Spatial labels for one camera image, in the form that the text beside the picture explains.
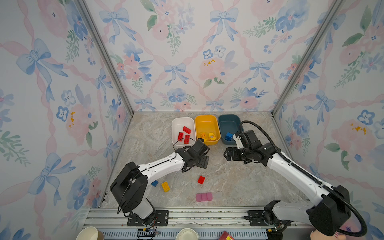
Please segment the white plastic container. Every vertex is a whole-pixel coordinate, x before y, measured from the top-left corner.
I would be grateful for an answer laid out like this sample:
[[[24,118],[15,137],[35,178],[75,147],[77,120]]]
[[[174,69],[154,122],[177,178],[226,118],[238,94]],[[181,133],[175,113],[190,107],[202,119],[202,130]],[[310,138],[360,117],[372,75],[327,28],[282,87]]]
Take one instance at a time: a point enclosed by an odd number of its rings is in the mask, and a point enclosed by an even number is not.
[[[181,148],[181,147],[185,147],[185,146],[192,146],[194,143],[195,143],[195,140],[197,139],[196,137],[196,130],[195,130],[195,121],[190,118],[190,117],[182,117],[182,118],[175,118],[172,120],[172,123],[171,123],[171,130],[172,130],[172,143],[174,145],[174,148]],[[191,134],[190,134],[190,143],[188,145],[185,145],[184,144],[184,137],[186,135],[188,135],[187,133],[185,133],[183,131],[183,127],[186,126],[188,127],[189,129],[192,130]],[[178,138],[178,133],[179,132],[183,132],[184,133],[184,137],[183,139],[178,142],[177,138]]]

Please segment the yellow long lego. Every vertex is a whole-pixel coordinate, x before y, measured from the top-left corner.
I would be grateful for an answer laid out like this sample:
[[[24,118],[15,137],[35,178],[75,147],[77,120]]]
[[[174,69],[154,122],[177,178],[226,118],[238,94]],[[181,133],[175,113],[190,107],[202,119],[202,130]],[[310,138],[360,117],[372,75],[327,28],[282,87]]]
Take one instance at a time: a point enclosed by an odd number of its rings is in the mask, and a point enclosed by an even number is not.
[[[165,193],[169,192],[171,189],[170,189],[170,186],[167,182],[163,182],[162,183],[162,188],[164,190]]]

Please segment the red long lego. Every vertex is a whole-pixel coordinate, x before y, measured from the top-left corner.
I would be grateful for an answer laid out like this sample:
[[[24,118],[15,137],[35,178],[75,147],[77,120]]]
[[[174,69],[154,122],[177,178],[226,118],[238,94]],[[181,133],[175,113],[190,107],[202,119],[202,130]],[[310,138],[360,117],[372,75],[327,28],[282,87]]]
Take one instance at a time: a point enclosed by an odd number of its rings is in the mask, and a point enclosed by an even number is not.
[[[184,137],[184,133],[183,132],[179,132],[178,133],[178,138],[177,138],[178,142],[180,142],[183,139],[183,137]]]
[[[185,133],[187,133],[188,135],[190,135],[191,132],[192,132],[192,130],[189,129],[188,127],[186,127],[186,126],[183,127],[183,131],[184,131]]]

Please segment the dark teal plastic container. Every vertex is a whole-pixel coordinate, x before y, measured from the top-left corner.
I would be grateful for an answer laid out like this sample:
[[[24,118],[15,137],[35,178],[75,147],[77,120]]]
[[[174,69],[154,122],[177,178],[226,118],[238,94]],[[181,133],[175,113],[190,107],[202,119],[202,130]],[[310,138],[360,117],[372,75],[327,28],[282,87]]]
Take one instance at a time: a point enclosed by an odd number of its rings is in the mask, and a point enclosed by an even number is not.
[[[226,133],[231,133],[234,135],[239,131],[239,125],[241,123],[240,117],[234,114],[220,115],[218,117],[218,123],[222,142],[227,146],[235,146],[236,142],[234,139],[229,142],[225,140],[225,136]]]

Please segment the dark blue lego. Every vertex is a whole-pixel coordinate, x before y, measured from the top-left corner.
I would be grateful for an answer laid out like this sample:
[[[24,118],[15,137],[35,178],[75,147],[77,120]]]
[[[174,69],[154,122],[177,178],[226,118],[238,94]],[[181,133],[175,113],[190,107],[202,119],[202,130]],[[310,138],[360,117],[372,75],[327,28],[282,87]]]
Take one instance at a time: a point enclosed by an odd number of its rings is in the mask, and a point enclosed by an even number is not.
[[[154,187],[156,187],[158,184],[159,184],[158,181],[153,181],[153,182],[151,183],[151,185],[154,186]]]

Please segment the yellow rounded 120 lego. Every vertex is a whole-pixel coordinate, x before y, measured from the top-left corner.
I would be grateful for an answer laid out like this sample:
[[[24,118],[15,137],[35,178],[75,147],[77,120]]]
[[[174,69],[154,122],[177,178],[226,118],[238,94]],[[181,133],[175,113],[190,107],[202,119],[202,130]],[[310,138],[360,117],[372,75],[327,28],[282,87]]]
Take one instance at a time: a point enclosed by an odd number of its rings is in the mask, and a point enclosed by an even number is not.
[[[208,135],[209,141],[216,141],[217,137],[214,133],[209,133]]]

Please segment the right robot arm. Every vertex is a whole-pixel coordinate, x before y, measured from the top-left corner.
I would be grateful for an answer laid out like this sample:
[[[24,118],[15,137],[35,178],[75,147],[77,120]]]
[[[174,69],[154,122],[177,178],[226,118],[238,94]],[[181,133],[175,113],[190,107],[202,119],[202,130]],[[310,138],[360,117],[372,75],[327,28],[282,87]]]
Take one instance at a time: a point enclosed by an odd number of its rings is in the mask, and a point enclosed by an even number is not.
[[[224,157],[227,161],[263,164],[295,185],[307,197],[304,204],[271,201],[264,207],[262,216],[256,219],[258,222],[264,221],[269,226],[300,222],[313,226],[323,235],[332,236],[351,217],[351,210],[346,206],[349,192],[344,187],[334,188],[326,184],[270,143],[255,150],[250,147],[229,147]]]

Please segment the blue square lego brick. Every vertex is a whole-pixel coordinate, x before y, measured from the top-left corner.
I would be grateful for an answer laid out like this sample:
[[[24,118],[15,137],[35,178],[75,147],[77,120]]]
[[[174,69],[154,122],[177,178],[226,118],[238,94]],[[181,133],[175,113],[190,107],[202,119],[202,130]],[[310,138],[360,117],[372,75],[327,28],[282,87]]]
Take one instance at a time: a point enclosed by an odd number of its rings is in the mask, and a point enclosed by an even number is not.
[[[231,138],[231,139],[233,140],[233,134],[231,134],[231,133],[226,133],[225,138]]]

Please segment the red small lego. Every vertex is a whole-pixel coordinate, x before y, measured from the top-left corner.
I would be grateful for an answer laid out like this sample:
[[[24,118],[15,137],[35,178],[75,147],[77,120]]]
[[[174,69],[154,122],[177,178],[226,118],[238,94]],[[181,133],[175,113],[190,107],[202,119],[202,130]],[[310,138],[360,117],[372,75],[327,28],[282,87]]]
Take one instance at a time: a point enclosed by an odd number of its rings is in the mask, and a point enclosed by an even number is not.
[[[198,179],[198,183],[199,183],[199,184],[201,184],[201,185],[203,185],[203,184],[204,184],[204,181],[205,181],[205,179],[206,179],[205,177],[203,177],[203,176],[200,176],[200,177],[199,177],[199,179]]]

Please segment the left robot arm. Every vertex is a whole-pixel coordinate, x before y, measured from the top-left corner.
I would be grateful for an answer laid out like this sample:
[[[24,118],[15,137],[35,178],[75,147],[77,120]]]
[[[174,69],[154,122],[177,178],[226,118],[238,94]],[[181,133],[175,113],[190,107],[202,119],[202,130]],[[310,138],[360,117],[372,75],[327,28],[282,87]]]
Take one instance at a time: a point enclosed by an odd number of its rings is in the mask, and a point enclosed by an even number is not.
[[[144,197],[147,186],[158,179],[174,173],[185,173],[194,167],[206,169],[210,148],[203,139],[194,141],[192,146],[185,146],[167,157],[157,161],[137,165],[129,162],[110,185],[110,192],[118,203],[118,213],[128,214],[128,226],[165,226],[167,211],[157,211]]]

